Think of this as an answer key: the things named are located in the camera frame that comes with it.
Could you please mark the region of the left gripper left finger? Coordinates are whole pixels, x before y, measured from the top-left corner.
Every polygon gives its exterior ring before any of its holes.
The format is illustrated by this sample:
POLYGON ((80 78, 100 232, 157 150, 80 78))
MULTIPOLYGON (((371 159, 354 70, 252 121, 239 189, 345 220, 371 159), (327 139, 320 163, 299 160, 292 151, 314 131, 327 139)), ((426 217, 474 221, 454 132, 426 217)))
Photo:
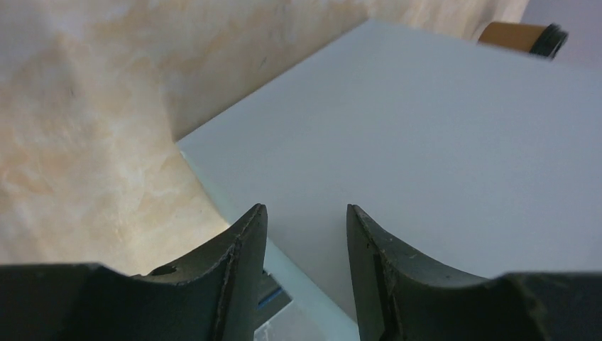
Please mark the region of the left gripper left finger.
POLYGON ((148 275, 98 263, 1 267, 2 340, 252 340, 268 215, 230 228, 148 275))

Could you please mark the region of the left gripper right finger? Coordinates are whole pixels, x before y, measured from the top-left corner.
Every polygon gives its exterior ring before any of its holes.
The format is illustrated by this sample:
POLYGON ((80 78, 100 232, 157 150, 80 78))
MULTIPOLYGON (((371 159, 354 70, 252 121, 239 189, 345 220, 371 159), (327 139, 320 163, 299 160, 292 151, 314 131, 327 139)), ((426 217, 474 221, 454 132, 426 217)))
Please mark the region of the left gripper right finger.
POLYGON ((447 266, 348 205, 346 234, 362 340, 600 340, 599 272, 447 266))

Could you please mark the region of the light blue paper bag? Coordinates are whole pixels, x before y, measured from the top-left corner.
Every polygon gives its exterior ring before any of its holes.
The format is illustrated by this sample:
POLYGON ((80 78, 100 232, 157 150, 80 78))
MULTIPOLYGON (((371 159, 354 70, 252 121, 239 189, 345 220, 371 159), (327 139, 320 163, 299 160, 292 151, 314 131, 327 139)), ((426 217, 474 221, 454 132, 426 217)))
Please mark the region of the light blue paper bag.
POLYGON ((178 145, 228 223, 267 207, 259 340, 362 340, 348 205, 482 278, 601 274, 600 70, 367 21, 178 145))

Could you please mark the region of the brown paper coffee cup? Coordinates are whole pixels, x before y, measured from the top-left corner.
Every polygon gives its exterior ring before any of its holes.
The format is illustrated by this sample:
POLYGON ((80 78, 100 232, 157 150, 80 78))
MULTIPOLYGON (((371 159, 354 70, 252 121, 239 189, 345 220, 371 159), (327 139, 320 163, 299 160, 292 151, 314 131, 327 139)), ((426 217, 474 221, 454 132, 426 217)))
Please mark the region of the brown paper coffee cup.
POLYGON ((493 21, 477 37, 480 44, 529 53, 546 26, 493 21))

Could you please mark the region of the black plastic cup lid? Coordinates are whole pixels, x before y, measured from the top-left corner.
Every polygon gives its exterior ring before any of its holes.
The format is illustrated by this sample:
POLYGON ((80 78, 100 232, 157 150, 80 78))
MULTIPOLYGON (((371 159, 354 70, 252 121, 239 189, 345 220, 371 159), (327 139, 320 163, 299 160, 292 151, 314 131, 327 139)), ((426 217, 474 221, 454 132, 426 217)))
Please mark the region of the black plastic cup lid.
POLYGON ((569 33, 564 31, 560 25, 551 23, 533 43, 529 54, 553 60, 567 42, 568 37, 569 33))

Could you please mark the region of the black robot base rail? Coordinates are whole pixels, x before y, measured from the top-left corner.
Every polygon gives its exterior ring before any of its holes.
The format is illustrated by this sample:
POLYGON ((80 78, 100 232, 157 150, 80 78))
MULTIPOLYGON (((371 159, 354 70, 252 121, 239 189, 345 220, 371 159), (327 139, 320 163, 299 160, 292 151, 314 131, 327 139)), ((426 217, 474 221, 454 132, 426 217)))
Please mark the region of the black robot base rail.
POLYGON ((288 292, 263 270, 259 286, 258 305, 255 314, 255 329, 259 329, 292 302, 288 292))

